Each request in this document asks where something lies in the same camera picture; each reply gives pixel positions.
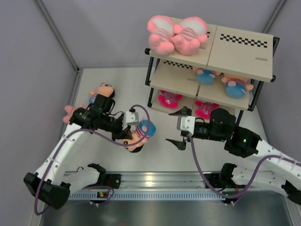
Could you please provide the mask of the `magenta glasses doll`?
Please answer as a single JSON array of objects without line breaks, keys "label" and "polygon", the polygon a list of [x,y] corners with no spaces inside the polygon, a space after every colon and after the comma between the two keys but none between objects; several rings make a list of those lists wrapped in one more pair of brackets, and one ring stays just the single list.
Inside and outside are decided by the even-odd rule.
[{"label": "magenta glasses doll", "polygon": [[178,101],[181,100],[182,95],[173,92],[160,90],[158,95],[158,101],[166,108],[176,109],[178,107]]},{"label": "magenta glasses doll", "polygon": [[203,102],[203,101],[195,101],[195,105],[197,109],[195,110],[195,114],[204,120],[210,119],[211,112],[217,108],[219,108],[219,104],[212,102]]}]

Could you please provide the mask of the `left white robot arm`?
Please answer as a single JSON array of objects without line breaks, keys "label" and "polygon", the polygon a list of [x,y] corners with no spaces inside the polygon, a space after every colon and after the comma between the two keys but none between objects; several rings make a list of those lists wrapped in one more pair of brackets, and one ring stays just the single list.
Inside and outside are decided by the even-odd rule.
[{"label": "left white robot arm", "polygon": [[105,168],[95,163],[72,175],[65,176],[65,173],[93,132],[99,129],[110,132],[112,141],[131,138],[130,128],[138,123],[138,113],[131,108],[114,118],[111,114],[114,106],[113,99],[98,94],[86,108],[73,111],[52,153],[34,173],[27,173],[24,177],[24,183],[36,202],[42,201],[58,210],[71,194],[87,186],[101,188],[106,184]]}]

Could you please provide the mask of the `pink plush behind arm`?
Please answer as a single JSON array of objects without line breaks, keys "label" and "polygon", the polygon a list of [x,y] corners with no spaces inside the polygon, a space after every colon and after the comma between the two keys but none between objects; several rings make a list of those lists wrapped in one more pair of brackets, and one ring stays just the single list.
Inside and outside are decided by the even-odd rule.
[{"label": "pink plush behind arm", "polygon": [[79,106],[71,106],[71,105],[65,106],[64,110],[66,111],[66,115],[63,117],[63,122],[65,124],[68,124],[74,111],[77,110],[78,108],[82,108],[82,107],[84,107],[83,104],[79,104]]}]

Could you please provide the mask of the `orange-faced blue doll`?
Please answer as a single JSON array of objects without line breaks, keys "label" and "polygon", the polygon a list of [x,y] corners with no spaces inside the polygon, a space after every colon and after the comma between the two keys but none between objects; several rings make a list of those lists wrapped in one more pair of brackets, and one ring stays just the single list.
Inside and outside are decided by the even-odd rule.
[{"label": "orange-faced blue doll", "polygon": [[[135,143],[139,141],[144,134],[146,133],[148,129],[148,120],[141,120],[136,126],[135,130],[131,130],[132,139],[123,139],[122,142],[125,145]],[[127,146],[125,147],[126,150],[132,153],[138,153],[142,150],[144,144],[155,135],[156,133],[156,127],[153,124],[153,122],[150,121],[150,128],[149,132],[147,133],[146,137],[138,144],[133,146]]]}]

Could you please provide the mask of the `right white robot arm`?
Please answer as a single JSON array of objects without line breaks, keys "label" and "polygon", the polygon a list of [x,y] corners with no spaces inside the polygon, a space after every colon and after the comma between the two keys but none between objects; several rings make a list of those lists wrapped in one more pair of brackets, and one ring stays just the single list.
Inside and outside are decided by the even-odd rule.
[{"label": "right white robot arm", "polygon": [[[271,146],[258,134],[236,124],[236,117],[223,108],[211,112],[209,122],[192,116],[192,110],[183,107],[172,113],[178,117],[177,129],[181,131],[182,141],[170,140],[179,150],[185,150],[191,143],[196,167],[208,188],[218,196],[235,205],[250,186],[275,191],[290,201],[301,203],[301,163]],[[224,149],[234,156],[255,162],[254,170],[226,163],[219,174],[224,187],[242,186],[243,190],[235,194],[226,194],[216,190],[205,177],[197,159],[195,139],[220,141]]]}]

